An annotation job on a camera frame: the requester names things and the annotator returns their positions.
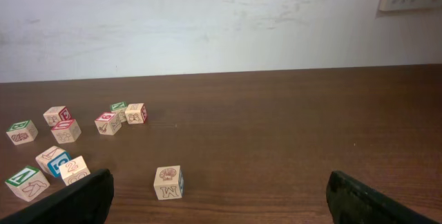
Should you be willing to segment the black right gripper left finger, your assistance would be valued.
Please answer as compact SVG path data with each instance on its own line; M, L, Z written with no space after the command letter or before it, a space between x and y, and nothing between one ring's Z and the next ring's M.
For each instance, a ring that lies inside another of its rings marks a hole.
M103 224L114 197L114 178L99 169L3 219L4 224Z

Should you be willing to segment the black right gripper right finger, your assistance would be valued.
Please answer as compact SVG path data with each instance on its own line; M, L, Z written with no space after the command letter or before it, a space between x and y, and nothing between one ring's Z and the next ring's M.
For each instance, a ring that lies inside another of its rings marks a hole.
M334 223L437 224L342 171L331 172L326 200Z

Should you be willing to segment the number 2 blue block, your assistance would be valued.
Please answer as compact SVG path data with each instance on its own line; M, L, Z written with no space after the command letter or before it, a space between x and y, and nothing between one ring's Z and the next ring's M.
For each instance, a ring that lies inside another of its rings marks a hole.
M61 179L66 186L69 186L90 174L86 162L82 156L78 156L67 163L64 163L59 168Z

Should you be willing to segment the sailboat yellow I block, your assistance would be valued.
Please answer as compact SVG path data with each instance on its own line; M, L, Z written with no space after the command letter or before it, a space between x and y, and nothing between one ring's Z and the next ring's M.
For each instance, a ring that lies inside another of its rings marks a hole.
M69 162L71 156L66 150L52 146L36 156L35 160L44 172L58 178L61 176L60 167Z

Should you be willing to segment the green A wooden block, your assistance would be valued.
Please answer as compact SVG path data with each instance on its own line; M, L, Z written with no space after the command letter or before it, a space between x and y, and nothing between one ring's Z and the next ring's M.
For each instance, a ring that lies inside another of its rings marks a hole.
M37 168L25 166L5 180L5 184L18 198L30 202L49 188L50 183Z

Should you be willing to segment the red U wooden block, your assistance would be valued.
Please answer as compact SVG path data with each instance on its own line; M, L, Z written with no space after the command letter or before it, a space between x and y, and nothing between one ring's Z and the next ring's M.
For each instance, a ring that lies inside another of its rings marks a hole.
M75 142L81 135L76 119L58 122L51 131L59 144Z

